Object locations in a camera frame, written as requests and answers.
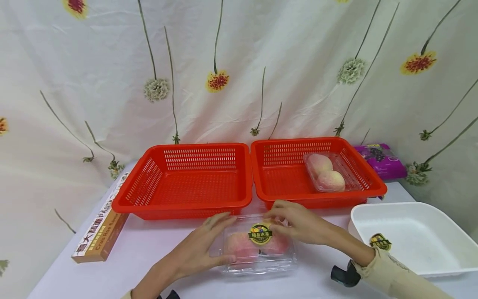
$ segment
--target white plastic tray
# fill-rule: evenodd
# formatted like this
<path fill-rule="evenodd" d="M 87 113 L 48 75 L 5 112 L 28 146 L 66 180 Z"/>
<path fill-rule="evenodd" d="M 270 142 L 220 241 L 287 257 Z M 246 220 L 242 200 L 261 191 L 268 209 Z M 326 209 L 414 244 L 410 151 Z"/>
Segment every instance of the white plastic tray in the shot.
<path fill-rule="evenodd" d="M 478 245 L 445 213 L 422 202 L 359 205 L 348 231 L 365 244 L 381 233 L 392 256 L 424 277 L 478 271 Z"/>

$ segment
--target sleeve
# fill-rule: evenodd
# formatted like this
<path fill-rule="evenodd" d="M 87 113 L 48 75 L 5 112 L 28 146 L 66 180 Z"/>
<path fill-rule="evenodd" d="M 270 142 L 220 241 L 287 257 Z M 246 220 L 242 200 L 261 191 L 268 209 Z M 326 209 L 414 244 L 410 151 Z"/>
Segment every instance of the sleeve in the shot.
<path fill-rule="evenodd" d="M 352 262 L 362 279 L 398 299 L 453 299 L 437 286 L 417 275 L 388 252 L 375 248 L 375 258 L 367 267 Z"/>
<path fill-rule="evenodd" d="M 131 299 L 131 290 L 129 290 L 126 295 L 124 295 L 123 297 L 121 297 L 121 299 Z"/>

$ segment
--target sticker on tray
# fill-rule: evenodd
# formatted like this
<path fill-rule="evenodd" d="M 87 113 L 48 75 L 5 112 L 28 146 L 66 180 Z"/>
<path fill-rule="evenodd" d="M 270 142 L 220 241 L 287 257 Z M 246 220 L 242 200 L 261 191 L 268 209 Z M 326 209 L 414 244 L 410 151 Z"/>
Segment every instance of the sticker on tray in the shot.
<path fill-rule="evenodd" d="M 264 223 L 257 223 L 250 229 L 249 240 L 257 245 L 267 244 L 272 238 L 272 231 L 269 226 Z"/>
<path fill-rule="evenodd" d="M 391 250 L 391 242 L 385 239 L 381 233 L 376 233 L 370 238 L 370 246 L 378 247 L 385 251 Z"/>

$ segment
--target floral curtain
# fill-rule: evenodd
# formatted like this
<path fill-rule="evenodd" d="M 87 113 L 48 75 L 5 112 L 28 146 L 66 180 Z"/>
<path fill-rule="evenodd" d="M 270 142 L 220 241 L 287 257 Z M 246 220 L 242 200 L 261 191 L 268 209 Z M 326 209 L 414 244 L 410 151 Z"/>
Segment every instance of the floral curtain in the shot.
<path fill-rule="evenodd" d="M 2 297 L 26 297 L 156 144 L 387 143 L 411 194 L 477 238 L 477 12 L 473 0 L 3 1 Z"/>

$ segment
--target black object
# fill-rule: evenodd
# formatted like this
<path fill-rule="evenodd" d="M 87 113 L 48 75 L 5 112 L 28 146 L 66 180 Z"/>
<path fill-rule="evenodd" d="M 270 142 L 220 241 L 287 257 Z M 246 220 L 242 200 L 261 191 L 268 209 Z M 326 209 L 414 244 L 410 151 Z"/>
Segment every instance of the black object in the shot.
<path fill-rule="evenodd" d="M 359 283 L 361 277 L 352 264 L 352 260 L 350 260 L 347 265 L 347 271 L 334 266 L 330 272 L 330 279 L 344 285 L 347 288 L 351 288 Z"/>
<path fill-rule="evenodd" d="M 171 293 L 169 293 L 168 297 L 166 299 L 180 299 L 178 293 L 176 293 L 175 290 L 172 290 Z"/>

